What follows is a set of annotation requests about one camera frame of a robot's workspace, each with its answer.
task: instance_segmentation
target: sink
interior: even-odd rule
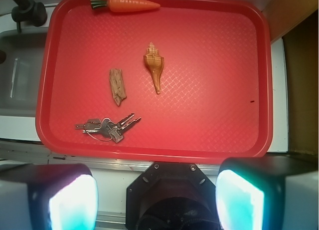
[[[0,115],[35,117],[47,27],[0,33]]]

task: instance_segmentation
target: tray rim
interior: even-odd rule
[[[59,30],[59,33],[61,32],[61,25],[57,26],[57,19],[60,19],[62,15],[64,15],[63,10],[64,8],[68,7],[67,4],[73,0],[63,0],[58,4],[58,6],[55,8],[49,25],[49,30],[47,34],[47,40],[45,45],[45,51],[44,51],[44,58],[43,58],[43,64],[42,64],[42,72],[40,77],[40,86],[39,86],[39,94],[38,94],[38,104],[36,108],[36,130],[40,137],[40,140],[43,142],[43,144],[49,148],[50,150],[66,154],[66,155],[75,155],[75,156],[87,156],[87,157],[104,157],[104,158],[115,158],[115,159],[132,159],[132,160],[146,160],[146,161],[166,161],[166,162],[197,162],[197,163],[203,163],[203,164],[218,164],[221,163],[224,159],[228,157],[261,157],[263,156],[268,148],[270,147],[272,136],[273,136],[273,99],[272,99],[272,70],[271,70],[271,53],[270,53],[270,35],[269,35],[269,28],[266,21],[266,18],[262,15],[262,13],[254,7],[252,4],[241,1],[241,0],[173,0],[173,1],[179,1],[179,5],[185,6],[185,3],[188,3],[189,1],[197,1],[206,4],[216,4],[216,5],[227,5],[232,6],[231,11],[229,12],[236,12],[236,9],[244,10],[246,15],[254,24],[258,25],[258,28],[256,28],[256,38],[257,38],[257,52],[258,52],[258,63],[260,64],[260,60],[262,60],[262,65],[265,68],[264,76],[265,79],[261,81],[261,76],[259,75],[259,89],[263,88],[265,89],[264,95],[267,95],[267,103],[260,102],[259,111],[261,111],[261,108],[263,111],[266,111],[267,119],[261,119],[261,116],[259,114],[259,129],[267,129],[267,134],[263,136],[263,138],[260,138],[260,135],[258,135],[257,141],[255,145],[249,149],[246,152],[241,153],[225,153],[225,152],[212,152],[212,156],[208,157],[205,153],[211,153],[211,152],[204,152],[204,151],[196,151],[196,156],[194,155],[163,155],[163,154],[141,154],[138,152],[135,152],[136,149],[141,149],[138,147],[124,147],[127,151],[121,151],[116,146],[108,146],[108,151],[102,151],[100,150],[101,147],[105,146],[95,146],[95,150],[85,151],[89,148],[89,144],[81,144],[82,149],[79,150],[78,148],[74,149],[74,147],[69,146],[69,143],[65,143],[63,141],[60,141],[59,139],[56,139],[54,136],[49,136],[49,130],[47,127],[48,123],[46,124],[45,120],[49,119],[49,111],[45,112],[44,106],[46,104],[50,105],[51,102],[51,95],[52,91],[50,92],[52,88],[50,88],[50,85],[53,84],[54,77],[54,71],[47,72],[48,68],[52,68],[54,66],[55,69],[55,63],[52,61],[51,53],[52,48],[54,45],[58,46],[58,43],[53,43],[52,37],[57,34],[57,28]],[[186,151],[181,150],[179,152],[183,153],[193,153],[194,151]]]

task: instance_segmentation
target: plastic tray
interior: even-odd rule
[[[262,156],[273,132],[269,30],[252,5],[233,0],[151,0],[153,11],[54,10],[42,67],[36,128],[50,150],[74,156],[218,164]],[[161,93],[143,63],[150,42],[165,58]],[[109,70],[121,68],[118,107]],[[115,143],[76,123],[134,112],[142,120]]]

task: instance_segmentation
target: screw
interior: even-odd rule
[[[189,168],[190,168],[191,171],[195,171],[195,170],[196,170],[196,165],[195,165],[195,164],[192,164],[192,165],[190,165]]]

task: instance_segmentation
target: silver key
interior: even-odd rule
[[[98,133],[101,126],[100,119],[88,119],[84,124],[76,124],[75,129],[82,129],[82,133]]]
[[[114,124],[112,121],[109,122],[108,124],[108,128],[110,129],[109,134],[115,143],[118,143],[122,139],[124,139],[123,134],[129,129],[131,129],[136,123],[138,123],[141,120],[141,118],[138,118],[131,121],[130,123],[127,123],[133,117],[134,117],[134,113],[131,113],[128,117],[122,119],[117,124]]]

